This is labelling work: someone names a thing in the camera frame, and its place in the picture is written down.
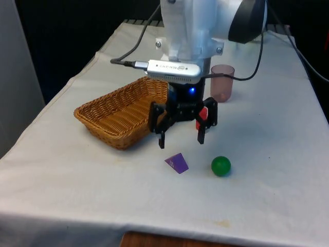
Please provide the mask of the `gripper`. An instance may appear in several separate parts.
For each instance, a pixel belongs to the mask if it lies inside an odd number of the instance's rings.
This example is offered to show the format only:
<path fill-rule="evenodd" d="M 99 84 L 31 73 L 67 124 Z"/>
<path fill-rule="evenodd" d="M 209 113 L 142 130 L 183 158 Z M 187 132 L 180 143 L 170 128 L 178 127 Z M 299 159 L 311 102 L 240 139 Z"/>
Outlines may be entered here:
<path fill-rule="evenodd" d="M 177 121 L 191 121 L 196 119 L 198 126 L 197 140 L 200 144 L 204 143 L 206 130 L 217 125 L 218 106 L 217 101 L 209 97 L 203 101 L 205 90 L 205 79 L 200 79 L 196 84 L 178 84 L 169 83 L 167 97 L 167 113 L 161 121 L 159 117 L 165 112 L 163 104 L 155 101 L 151 102 L 148 118 L 148 127 L 152 133 L 160 135 L 158 144 L 161 149 L 165 148 L 165 132 Z M 202 110 L 207 109 L 207 117 L 201 117 Z"/>

